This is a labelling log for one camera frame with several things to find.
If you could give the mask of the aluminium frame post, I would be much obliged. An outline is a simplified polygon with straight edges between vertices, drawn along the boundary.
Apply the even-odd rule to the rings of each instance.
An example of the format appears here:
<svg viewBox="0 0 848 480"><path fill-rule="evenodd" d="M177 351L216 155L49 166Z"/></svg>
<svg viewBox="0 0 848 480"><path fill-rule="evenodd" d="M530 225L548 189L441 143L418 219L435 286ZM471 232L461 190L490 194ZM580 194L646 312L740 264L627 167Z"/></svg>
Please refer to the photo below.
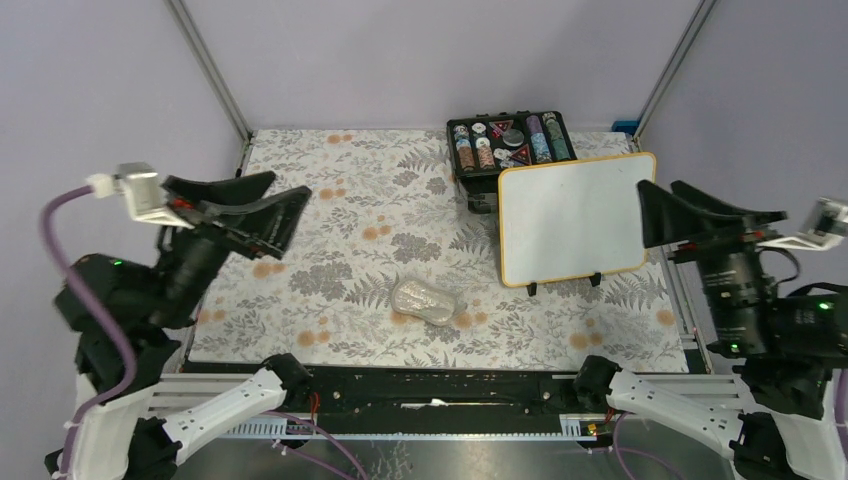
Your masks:
<svg viewBox="0 0 848 480"><path fill-rule="evenodd" d="M253 130L243 115L237 100L232 94L225 78L215 61L211 50L196 24L188 5L183 0L165 0L165 6L181 32L189 50L195 58L201 73L220 103L226 118L243 143L252 139Z"/></svg>
<svg viewBox="0 0 848 480"><path fill-rule="evenodd" d="M665 94L671 87L677 73L681 69L698 36L707 24L713 10L719 4L718 0L700 0L694 13L665 64L638 118L638 126L632 134L635 144L641 144L641 138L647 130L651 119L659 108Z"/></svg>

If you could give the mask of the blue clamp block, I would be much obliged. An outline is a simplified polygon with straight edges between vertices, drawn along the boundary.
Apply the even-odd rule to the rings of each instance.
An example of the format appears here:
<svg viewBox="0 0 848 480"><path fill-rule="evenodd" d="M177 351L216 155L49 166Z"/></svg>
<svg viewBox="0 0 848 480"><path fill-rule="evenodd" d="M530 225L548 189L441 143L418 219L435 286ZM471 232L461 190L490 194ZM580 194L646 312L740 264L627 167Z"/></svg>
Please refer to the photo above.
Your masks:
<svg viewBox="0 0 848 480"><path fill-rule="evenodd" d="M616 133L624 133L626 135L635 136L639 129L639 120L616 120L611 125L611 131Z"/></svg>

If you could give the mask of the right aluminium frame post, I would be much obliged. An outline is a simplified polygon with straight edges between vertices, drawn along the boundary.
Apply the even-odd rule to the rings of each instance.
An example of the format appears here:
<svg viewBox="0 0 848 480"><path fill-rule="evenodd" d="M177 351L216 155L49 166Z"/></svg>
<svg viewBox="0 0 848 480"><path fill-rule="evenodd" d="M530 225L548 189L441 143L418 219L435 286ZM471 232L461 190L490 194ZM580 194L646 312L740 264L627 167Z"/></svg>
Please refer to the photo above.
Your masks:
<svg viewBox="0 0 848 480"><path fill-rule="evenodd" d="M665 64L638 118L638 126L632 134L635 144L641 144L641 138L647 130L651 119L659 108L665 94L671 87L677 73L681 69L698 36L707 24L713 10L719 4L718 0L700 0L694 13Z"/></svg>

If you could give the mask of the yellow framed whiteboard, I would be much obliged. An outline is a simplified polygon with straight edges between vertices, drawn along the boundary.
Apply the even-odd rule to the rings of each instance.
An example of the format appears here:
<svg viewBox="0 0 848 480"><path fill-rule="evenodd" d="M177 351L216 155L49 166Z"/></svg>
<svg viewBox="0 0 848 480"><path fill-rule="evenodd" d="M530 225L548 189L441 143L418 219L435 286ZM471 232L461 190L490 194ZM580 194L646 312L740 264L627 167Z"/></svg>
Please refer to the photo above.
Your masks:
<svg viewBox="0 0 848 480"><path fill-rule="evenodd" d="M497 181L500 277L510 288L617 274L647 261L637 185L650 152L506 169Z"/></svg>

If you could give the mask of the black poker chip case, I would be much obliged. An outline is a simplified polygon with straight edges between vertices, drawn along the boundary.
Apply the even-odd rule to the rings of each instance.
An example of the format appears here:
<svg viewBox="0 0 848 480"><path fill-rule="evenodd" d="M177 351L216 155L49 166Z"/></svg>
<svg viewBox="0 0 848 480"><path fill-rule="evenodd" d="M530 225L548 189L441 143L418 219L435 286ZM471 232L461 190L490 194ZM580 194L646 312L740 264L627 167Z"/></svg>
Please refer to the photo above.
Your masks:
<svg viewBox="0 0 848 480"><path fill-rule="evenodd" d="M501 112L446 124L453 173L468 210L497 209L500 173L514 167L573 161L571 138L558 111Z"/></svg>

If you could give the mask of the grey round dealer button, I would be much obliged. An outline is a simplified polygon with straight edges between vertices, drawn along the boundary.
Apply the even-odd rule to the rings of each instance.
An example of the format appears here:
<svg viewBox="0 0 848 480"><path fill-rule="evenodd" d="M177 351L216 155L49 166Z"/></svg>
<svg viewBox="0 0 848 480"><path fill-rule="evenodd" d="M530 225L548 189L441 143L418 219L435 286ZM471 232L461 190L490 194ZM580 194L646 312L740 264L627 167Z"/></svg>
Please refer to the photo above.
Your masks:
<svg viewBox="0 0 848 480"><path fill-rule="evenodd" d="M511 128L502 133L502 140L505 145L517 148L524 144L525 135L521 130Z"/></svg>

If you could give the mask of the floral patterned table mat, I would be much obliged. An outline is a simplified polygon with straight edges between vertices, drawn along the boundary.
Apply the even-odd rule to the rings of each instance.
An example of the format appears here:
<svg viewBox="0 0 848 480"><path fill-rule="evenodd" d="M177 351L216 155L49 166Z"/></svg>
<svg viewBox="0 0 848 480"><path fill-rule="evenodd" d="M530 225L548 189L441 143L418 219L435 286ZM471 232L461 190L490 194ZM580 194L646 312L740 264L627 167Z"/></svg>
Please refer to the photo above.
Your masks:
<svg viewBox="0 0 848 480"><path fill-rule="evenodd" d="M574 371L595 354L639 372L688 368L657 254L599 286L503 286L496 219L467 209L441 130L261 130L244 170L313 195L282 260L232 256L222 268L192 363L289 352L309 364ZM445 326L397 313L403 278L458 294L466 311Z"/></svg>

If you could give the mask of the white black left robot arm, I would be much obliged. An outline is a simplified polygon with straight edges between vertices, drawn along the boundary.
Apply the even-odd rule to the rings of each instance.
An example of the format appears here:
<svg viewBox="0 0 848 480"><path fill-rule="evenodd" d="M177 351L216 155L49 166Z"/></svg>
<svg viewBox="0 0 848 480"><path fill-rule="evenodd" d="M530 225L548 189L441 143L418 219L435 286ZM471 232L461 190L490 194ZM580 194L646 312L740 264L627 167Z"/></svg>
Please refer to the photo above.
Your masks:
<svg viewBox="0 0 848 480"><path fill-rule="evenodd" d="M54 304L79 336L77 407L64 445L45 458L52 478L169 479L235 426L312 399L308 370L291 354L275 354L238 386L196 406L163 417L148 412L180 347L170 332L193 325L228 257L281 259L287 251L312 192L299 186L272 193L275 179L271 172L213 182L161 178L145 163L128 163L44 207L41 236L64 276ZM158 227L154 265L100 253L66 258L53 218L87 195L120 196L132 220Z"/></svg>

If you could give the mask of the left aluminium frame post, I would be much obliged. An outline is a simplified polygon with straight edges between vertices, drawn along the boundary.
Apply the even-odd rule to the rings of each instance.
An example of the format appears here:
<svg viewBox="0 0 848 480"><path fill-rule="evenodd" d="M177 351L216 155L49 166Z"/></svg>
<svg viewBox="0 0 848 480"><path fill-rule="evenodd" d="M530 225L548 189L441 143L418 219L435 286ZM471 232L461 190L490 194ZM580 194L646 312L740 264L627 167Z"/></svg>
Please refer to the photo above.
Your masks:
<svg viewBox="0 0 848 480"><path fill-rule="evenodd" d="M201 73L220 103L226 118L243 143L252 139L253 130L243 115L237 100L232 94L225 78L215 61L211 50L196 24L188 5L183 0L165 0L165 6L181 32L189 50L195 58Z"/></svg>

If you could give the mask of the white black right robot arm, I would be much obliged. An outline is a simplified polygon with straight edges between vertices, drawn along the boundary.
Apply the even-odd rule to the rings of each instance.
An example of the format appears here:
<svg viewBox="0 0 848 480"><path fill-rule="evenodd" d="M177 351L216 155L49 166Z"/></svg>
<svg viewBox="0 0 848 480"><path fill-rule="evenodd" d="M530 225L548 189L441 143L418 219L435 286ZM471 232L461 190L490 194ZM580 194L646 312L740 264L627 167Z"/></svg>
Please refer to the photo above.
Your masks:
<svg viewBox="0 0 848 480"><path fill-rule="evenodd" d="M755 404L751 413L699 403L601 356L573 382L583 410L648 418L710 448L746 479L843 479L847 475L847 289L816 282L786 296L762 266L765 252L793 258L827 251L847 235L847 204L819 199L803 228L775 231L782 211L721 201L683 181L637 185L646 247L669 246L694 263L716 340Z"/></svg>

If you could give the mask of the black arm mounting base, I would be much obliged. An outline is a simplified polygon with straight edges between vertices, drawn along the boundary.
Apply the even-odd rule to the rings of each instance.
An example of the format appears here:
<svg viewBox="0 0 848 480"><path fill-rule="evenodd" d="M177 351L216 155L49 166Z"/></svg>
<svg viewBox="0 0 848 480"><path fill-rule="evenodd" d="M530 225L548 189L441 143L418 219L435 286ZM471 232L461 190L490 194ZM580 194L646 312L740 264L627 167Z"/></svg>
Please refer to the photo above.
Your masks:
<svg viewBox="0 0 848 480"><path fill-rule="evenodd" d="M289 413L313 413L342 434L553 434L563 417L599 426L618 412L583 405L571 372L309 367L309 389Z"/></svg>

